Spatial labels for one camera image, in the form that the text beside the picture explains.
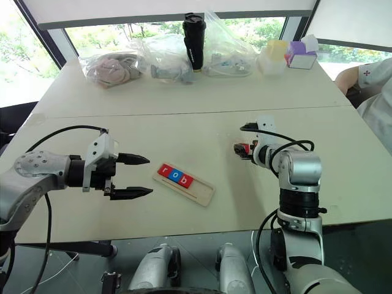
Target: white sleeve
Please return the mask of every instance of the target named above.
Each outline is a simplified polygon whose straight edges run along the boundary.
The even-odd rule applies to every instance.
[[[383,86],[392,78],[392,58],[359,67],[358,84],[361,88]]]

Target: white table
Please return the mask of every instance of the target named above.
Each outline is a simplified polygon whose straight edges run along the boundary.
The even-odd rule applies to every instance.
[[[79,188],[50,192],[54,242],[255,229],[277,208],[279,185],[270,171],[240,160],[233,144],[254,138],[239,127],[262,114],[274,115],[278,132],[315,142],[323,164],[320,206],[328,209],[324,224],[391,217],[392,157],[350,106],[88,118],[36,114],[0,157],[0,172],[54,130],[75,124],[108,127],[122,152],[151,160],[141,166],[119,164],[114,177],[117,187],[144,186],[154,192],[126,201],[109,201],[99,191],[83,194]],[[97,136],[93,130],[73,130],[51,138],[42,149],[84,157]],[[216,193],[209,206],[202,207],[153,181],[163,161],[213,183]],[[47,209],[41,200],[17,241],[44,242],[46,222]]]
[[[350,105],[318,63],[286,69],[281,77],[260,72],[244,78],[195,74],[192,85],[138,80],[103,89],[86,80],[79,63],[66,64],[34,110],[47,118],[252,111]]]

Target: person's arm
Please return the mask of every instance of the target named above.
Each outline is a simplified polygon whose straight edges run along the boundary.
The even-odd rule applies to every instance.
[[[343,70],[339,75],[337,75],[335,85],[344,95],[346,95],[347,91],[357,83],[358,69],[358,66],[352,67],[350,69]]]

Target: gray floor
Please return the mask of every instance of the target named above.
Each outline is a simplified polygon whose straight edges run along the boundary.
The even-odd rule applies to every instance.
[[[387,220],[326,234],[326,265],[339,271],[363,294],[391,293],[391,232],[392,220]],[[265,231],[263,254],[268,254],[268,237],[269,231]],[[36,293],[99,294],[102,285],[100,277],[104,271],[123,274],[121,292],[127,288],[143,256],[160,243],[179,247],[183,286],[216,289],[215,254],[217,248],[226,242],[241,249],[252,270],[255,262],[251,254],[251,232],[119,240],[113,242],[118,247],[115,258],[80,255],[79,261],[72,262],[61,274],[41,285]],[[4,294],[19,294],[29,288],[34,283],[43,258],[42,249],[18,246],[16,253],[14,269]],[[43,279],[52,276],[69,260],[65,253],[52,251]],[[269,293],[258,270],[253,278],[257,293]]]

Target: person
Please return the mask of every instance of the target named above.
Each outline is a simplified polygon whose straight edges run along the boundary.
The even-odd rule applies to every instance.
[[[360,88],[382,87],[379,94],[366,99],[357,110],[392,155],[392,58],[346,69],[335,80],[344,95],[357,83]]]

